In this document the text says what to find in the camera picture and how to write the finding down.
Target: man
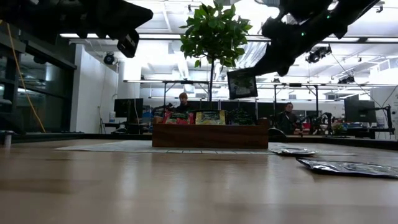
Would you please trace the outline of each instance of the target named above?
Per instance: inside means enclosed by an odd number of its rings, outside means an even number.
[[[186,113],[190,109],[188,104],[188,95],[186,93],[181,93],[180,96],[180,106],[177,107],[176,112]]]
[[[297,122],[297,116],[293,114],[293,104],[287,103],[285,111],[277,115],[277,127],[283,131],[286,135],[291,135],[297,128],[295,124]]]

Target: dark jacket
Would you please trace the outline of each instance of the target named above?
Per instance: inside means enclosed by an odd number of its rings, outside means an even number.
[[[297,122],[296,114],[284,111],[277,115],[277,127],[285,134],[293,134],[296,129],[295,123]]]
[[[175,109],[175,111],[178,113],[186,113],[189,110],[190,110],[190,105],[188,103],[186,105],[181,104]]]

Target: glass wall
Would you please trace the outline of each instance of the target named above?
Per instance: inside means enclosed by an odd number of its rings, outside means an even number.
[[[6,77],[7,58],[0,56],[0,78]]]
[[[25,90],[15,63],[7,64],[11,62],[14,61],[0,60],[0,98],[4,96],[4,92],[14,95],[11,100],[13,107],[8,107],[7,111],[3,112],[16,114],[20,118],[22,128],[27,132],[42,132],[34,111],[46,132],[69,131],[74,71],[61,69],[30,54],[21,54],[19,65]]]
[[[59,132],[67,130],[64,117],[68,116],[68,106],[64,100],[43,93],[27,91],[33,108],[40,118],[47,132]],[[21,116],[24,128],[28,132],[41,131],[40,124],[32,112],[32,107],[27,100],[25,89],[18,89],[17,113]]]
[[[0,84],[0,99],[4,96],[4,84]]]
[[[37,57],[21,55],[21,72],[26,85],[61,96],[71,92],[73,74]]]

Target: wooden planter box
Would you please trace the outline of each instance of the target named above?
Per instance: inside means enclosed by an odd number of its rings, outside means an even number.
[[[268,125],[155,124],[153,147],[268,149]]]

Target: tree trunk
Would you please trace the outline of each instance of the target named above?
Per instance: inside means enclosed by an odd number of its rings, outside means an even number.
[[[213,75],[214,75],[214,60],[211,60],[211,70],[210,70],[210,85],[209,85],[209,102],[210,102],[210,109],[211,107],[211,98],[213,96],[212,91],[213,91]]]

